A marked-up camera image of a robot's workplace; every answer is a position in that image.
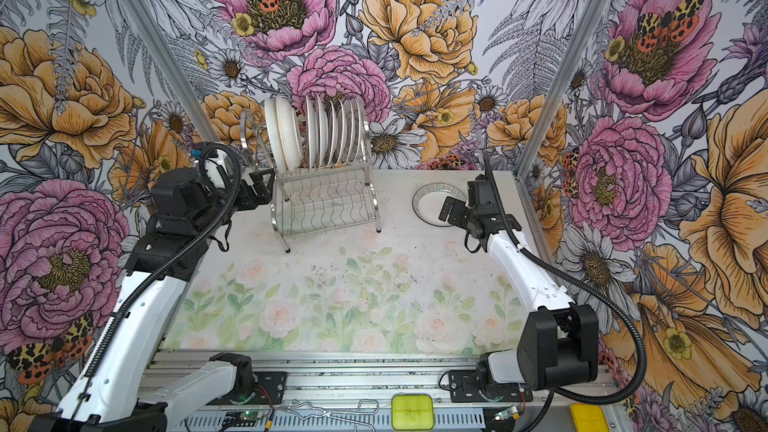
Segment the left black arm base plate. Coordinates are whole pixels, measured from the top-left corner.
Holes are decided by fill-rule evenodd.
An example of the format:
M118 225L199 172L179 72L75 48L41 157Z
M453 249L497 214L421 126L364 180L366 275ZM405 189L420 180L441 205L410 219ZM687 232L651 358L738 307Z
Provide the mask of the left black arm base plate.
M288 374L283 371L257 371L254 373L255 388L251 392L235 395L227 394L224 397L208 402L208 405L281 405L287 389L287 378Z

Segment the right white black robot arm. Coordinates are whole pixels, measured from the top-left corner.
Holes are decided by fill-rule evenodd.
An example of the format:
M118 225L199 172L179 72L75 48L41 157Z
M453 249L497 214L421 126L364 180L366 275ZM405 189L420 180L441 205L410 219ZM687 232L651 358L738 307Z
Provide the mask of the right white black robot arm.
M478 365L481 389L506 384L549 390L592 382L598 372L598 318L579 306L527 248L516 219L502 211L498 188L488 175L467 184L466 203L448 197L439 219L465 231L489 254L502 277L518 292L527 318L518 344L487 353Z

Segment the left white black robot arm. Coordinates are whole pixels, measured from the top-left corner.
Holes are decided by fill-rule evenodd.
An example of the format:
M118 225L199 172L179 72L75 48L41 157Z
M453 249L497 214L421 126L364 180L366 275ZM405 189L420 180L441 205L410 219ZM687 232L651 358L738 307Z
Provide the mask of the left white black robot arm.
M163 341L220 226L272 199L275 172L211 180L196 168L160 176L154 212L126 263L123 290L84 370L57 411L33 418L32 431L167 431L217 399L244 403L256 390L250 358L216 353L197 371L158 392L140 394L142 375Z

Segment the black striped rim plate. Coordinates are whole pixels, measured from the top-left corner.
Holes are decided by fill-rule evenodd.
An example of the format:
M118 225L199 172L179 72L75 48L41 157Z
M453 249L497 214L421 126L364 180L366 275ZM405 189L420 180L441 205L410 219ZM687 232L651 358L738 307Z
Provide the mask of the black striped rim plate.
M464 192L454 185L434 182L420 187L412 197L412 208L423 222L435 227L449 227L450 224L439 218L447 198L454 198L466 203Z

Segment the plain white plate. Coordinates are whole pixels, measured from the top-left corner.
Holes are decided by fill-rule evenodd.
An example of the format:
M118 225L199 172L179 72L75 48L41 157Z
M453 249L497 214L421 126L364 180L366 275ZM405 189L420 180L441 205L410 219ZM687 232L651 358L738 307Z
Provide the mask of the plain white plate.
M264 103L266 127L273 159L280 175L288 172L286 156L284 153L281 128L278 118L277 103L275 99L267 99Z

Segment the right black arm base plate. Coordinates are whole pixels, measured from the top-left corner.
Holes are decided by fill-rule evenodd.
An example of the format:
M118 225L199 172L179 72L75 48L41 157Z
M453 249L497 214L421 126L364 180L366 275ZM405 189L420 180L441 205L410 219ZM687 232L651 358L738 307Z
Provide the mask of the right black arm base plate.
M523 384L498 383L477 370L450 370L446 386L452 403L522 403L533 400Z

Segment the chrome wire dish rack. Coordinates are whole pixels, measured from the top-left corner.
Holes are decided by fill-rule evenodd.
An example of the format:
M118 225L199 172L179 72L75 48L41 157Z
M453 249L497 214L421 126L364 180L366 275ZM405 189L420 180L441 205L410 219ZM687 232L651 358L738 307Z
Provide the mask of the chrome wire dish rack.
M332 105L325 106L328 116L328 163L324 168L308 168L307 127L306 138L300 137L303 159L297 172L280 175L275 165L263 107L264 120L259 122L248 110L241 113L239 139L245 166L243 179L251 182L249 174L262 169L276 170L270 206L271 224L281 241L289 236L342 229L373 222L380 231L381 214L372 180L373 154L371 131L366 111L362 152L353 163L347 162L351 137L349 100L345 101L349 138L344 161L334 166L332 150Z

